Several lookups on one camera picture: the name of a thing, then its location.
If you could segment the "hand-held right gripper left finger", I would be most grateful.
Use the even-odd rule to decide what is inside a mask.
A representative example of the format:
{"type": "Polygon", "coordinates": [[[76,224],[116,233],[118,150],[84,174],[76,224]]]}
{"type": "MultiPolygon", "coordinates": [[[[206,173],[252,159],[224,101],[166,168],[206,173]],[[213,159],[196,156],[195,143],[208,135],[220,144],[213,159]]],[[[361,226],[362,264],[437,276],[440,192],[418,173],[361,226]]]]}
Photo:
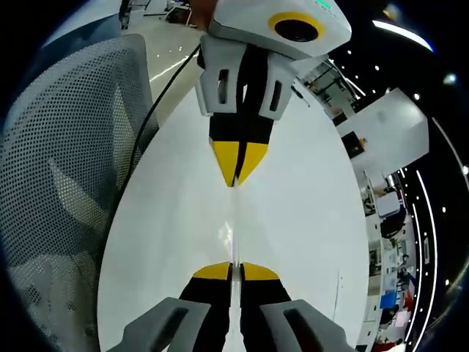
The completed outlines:
{"type": "Polygon", "coordinates": [[[124,327],[111,351],[222,351],[229,330],[233,264],[196,271],[168,297],[124,327]]]}

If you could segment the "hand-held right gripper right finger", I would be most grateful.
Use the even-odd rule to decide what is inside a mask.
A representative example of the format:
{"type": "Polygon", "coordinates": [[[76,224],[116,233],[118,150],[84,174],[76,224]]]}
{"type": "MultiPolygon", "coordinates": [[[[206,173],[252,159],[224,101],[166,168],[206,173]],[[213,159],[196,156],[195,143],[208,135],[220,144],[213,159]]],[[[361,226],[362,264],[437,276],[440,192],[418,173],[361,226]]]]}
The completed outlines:
{"type": "Polygon", "coordinates": [[[303,299],[293,300],[277,273],[240,264],[240,332],[247,351],[354,351],[345,330],[303,299]]]}

